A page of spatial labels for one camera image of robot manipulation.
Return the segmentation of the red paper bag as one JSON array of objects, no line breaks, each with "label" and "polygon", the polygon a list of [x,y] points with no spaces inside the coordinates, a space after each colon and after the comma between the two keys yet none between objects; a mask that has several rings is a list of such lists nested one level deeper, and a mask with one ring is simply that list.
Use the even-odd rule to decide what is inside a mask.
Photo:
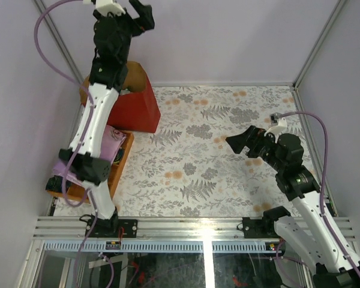
[{"label": "red paper bag", "polygon": [[90,122],[88,134],[100,133],[106,125],[128,131],[156,132],[161,113],[147,76],[138,62],[127,61],[126,78],[120,86],[91,83],[87,77],[79,89]]}]

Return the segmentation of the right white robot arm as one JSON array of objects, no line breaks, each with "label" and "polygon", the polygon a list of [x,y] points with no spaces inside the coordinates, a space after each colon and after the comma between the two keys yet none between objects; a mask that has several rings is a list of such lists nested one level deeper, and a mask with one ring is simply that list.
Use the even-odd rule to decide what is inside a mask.
[{"label": "right white robot arm", "polygon": [[278,188],[309,229],[306,233],[279,206],[264,212],[263,233],[278,235],[295,250],[310,269],[315,287],[360,287],[360,257],[321,203],[318,183],[302,163],[299,137],[289,133],[275,137],[252,125],[242,134],[227,137],[226,142],[235,154],[247,148],[247,157],[261,158],[276,171]]}]

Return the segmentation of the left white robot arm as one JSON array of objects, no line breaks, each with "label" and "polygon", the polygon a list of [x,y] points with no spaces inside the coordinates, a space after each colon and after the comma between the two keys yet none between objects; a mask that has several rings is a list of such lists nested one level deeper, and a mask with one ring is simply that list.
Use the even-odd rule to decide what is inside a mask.
[{"label": "left white robot arm", "polygon": [[77,134],[67,149],[61,149],[59,159],[66,172],[75,174],[86,190],[94,214],[101,219],[98,229],[111,237],[119,231],[119,221],[112,218],[116,208],[112,202],[108,177],[111,163],[100,157],[101,143],[111,109],[119,97],[128,73],[127,60],[133,37],[153,30],[152,6],[130,1],[137,18],[116,1],[94,1],[94,58],[89,74],[89,86]]}]

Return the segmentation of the purple pink cloth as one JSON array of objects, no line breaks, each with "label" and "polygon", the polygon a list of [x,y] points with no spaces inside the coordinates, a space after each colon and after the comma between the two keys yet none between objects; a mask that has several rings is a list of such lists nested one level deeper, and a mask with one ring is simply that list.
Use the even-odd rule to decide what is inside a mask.
[{"label": "purple pink cloth", "polygon": [[[121,148],[122,144],[126,141],[126,139],[126,132],[117,130],[112,126],[107,125],[101,141],[100,158],[113,163],[116,158],[117,152]],[[65,164],[61,162],[61,160],[58,160],[58,162],[54,165],[52,169],[52,173],[53,175],[63,177],[64,170]],[[82,181],[80,181],[77,178],[76,174],[71,171],[68,171],[67,180],[79,186],[82,186]]]}]

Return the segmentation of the wooden tray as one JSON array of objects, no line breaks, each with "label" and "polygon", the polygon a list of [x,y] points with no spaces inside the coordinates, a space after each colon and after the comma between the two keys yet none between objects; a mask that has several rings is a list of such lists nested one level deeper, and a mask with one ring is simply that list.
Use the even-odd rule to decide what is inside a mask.
[{"label": "wooden tray", "polygon": [[[111,163],[110,174],[107,180],[110,196],[113,197],[118,186],[122,171],[124,169],[129,151],[131,149],[134,135],[129,131],[124,131],[127,134],[126,141],[122,144],[121,148],[117,152],[116,158]],[[62,177],[53,175],[49,178],[46,184],[46,191],[55,197],[62,197]],[[67,180],[66,183],[67,196],[70,200],[80,201],[85,193],[85,189],[73,182]]]}]

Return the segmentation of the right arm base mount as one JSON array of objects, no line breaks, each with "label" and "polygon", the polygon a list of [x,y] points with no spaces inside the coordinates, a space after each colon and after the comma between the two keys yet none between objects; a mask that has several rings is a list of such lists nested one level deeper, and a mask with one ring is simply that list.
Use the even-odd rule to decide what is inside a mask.
[{"label": "right arm base mount", "polygon": [[274,230],[274,222],[266,217],[243,217],[242,230],[246,239],[271,239],[278,237]]}]

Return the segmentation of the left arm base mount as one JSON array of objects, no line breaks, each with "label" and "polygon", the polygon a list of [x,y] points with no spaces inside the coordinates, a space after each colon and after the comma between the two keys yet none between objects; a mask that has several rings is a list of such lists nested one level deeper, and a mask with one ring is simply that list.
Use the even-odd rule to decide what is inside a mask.
[{"label": "left arm base mount", "polygon": [[98,219],[90,238],[136,238],[138,221],[136,219]]}]

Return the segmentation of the aluminium front rail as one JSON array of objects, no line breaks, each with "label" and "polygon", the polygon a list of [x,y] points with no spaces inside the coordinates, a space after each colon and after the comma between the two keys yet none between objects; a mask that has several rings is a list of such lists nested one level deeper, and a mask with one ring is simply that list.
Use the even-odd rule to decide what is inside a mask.
[{"label": "aluminium front rail", "polygon": [[[196,241],[209,236],[216,241],[244,238],[241,218],[137,217],[137,225],[124,229],[137,240]],[[88,225],[79,217],[39,217],[33,239],[82,239]]]}]

